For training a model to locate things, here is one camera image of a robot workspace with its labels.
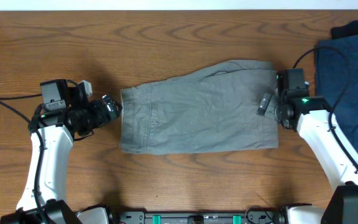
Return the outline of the grey shorts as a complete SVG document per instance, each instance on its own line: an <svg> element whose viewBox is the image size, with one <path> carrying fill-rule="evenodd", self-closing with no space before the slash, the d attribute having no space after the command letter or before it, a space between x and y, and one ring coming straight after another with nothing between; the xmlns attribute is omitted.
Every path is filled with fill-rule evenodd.
<svg viewBox="0 0 358 224"><path fill-rule="evenodd" d="M276 148L277 123L257 114L275 89L273 64L257 60L123 89L120 148L156 155Z"/></svg>

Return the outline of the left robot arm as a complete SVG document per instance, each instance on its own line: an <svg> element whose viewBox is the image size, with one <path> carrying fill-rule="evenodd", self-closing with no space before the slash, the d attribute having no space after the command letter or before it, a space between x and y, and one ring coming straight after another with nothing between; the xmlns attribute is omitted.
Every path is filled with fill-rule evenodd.
<svg viewBox="0 0 358 224"><path fill-rule="evenodd" d="M122 106L108 95L89 101L86 93L42 94L27 120L32 157L27 182L14 213L1 223L117 223L109 207L74 212L66 203L68 158L76 141L119 117Z"/></svg>

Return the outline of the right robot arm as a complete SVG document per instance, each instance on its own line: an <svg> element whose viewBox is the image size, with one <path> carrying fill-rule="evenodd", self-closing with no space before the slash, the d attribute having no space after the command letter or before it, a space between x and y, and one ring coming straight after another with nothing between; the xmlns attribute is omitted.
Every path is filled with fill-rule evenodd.
<svg viewBox="0 0 358 224"><path fill-rule="evenodd" d="M292 129L312 149L334 193L325 209L285 205L273 223L358 223L358 153L339 127L333 109L320 96L263 95L257 114Z"/></svg>

